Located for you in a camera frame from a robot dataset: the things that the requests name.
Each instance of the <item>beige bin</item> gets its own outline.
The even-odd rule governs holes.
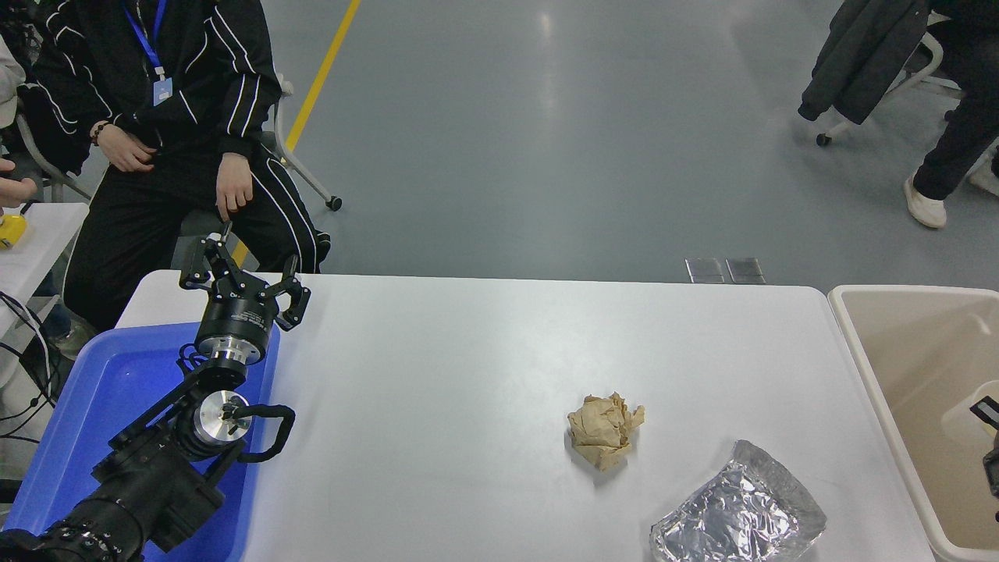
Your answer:
[[[937,557],[999,562],[992,435],[966,410],[999,387],[999,293],[857,285],[829,302]]]

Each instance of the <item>yellow floor line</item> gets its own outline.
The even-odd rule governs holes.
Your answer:
[[[337,34],[333,36],[333,43],[330,44],[330,50],[327,51],[326,58],[323,59],[323,64],[320,65],[319,72],[316,74],[316,79],[313,80],[312,87],[309,88],[309,94],[306,95],[306,100],[302,103],[302,109],[299,110],[299,115],[295,118],[295,124],[292,125],[292,130],[288,133],[288,140],[286,141],[288,150],[294,151],[295,146],[299,143],[299,138],[302,137],[302,130],[306,128],[309,116],[316,106],[316,100],[319,99],[319,94],[323,91],[323,84],[326,83],[326,78],[330,75],[330,67],[333,66],[333,61],[337,59],[337,53],[340,51],[340,46],[344,44],[344,38],[347,37],[347,30],[351,28],[351,22],[354,21],[354,14],[357,13],[358,6],[360,5],[361,0],[351,0],[351,5],[348,6],[347,13],[340,22]]]

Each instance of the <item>blue lanyard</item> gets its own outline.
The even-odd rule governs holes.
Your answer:
[[[156,22],[153,24],[153,43],[149,43],[149,39],[146,37],[146,32],[139,27],[139,22],[135,21],[132,17],[132,13],[128,11],[128,6],[125,5],[126,0],[122,0],[122,8],[125,9],[125,17],[128,18],[129,23],[132,24],[132,29],[135,30],[135,36],[139,38],[139,43],[142,44],[142,48],[146,51],[146,56],[149,57],[149,62],[153,63],[153,70],[156,71],[156,75],[160,77],[160,80],[167,79],[167,72],[163,69],[163,64],[160,62],[160,56],[156,54],[156,49],[153,45],[159,44],[160,41],[160,28],[163,27],[163,14],[167,13],[167,0],[160,0],[159,6],[156,8]]]

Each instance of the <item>white table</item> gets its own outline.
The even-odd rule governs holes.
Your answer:
[[[28,209],[28,229],[9,250],[0,250],[0,291],[27,302],[45,274],[76,235],[87,216],[84,203],[36,203]],[[0,336],[16,317],[0,306]]]
[[[176,272],[120,326],[200,320]],[[305,276],[244,560],[651,560],[649,526],[736,439],[781,461],[828,528],[805,561],[933,560],[826,299],[799,287]],[[626,466],[572,451],[589,393],[644,404]]]

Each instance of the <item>aluminum foil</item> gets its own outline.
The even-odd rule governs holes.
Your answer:
[[[717,476],[652,526],[657,562],[791,562],[825,530],[825,514],[766,451],[737,441]]]

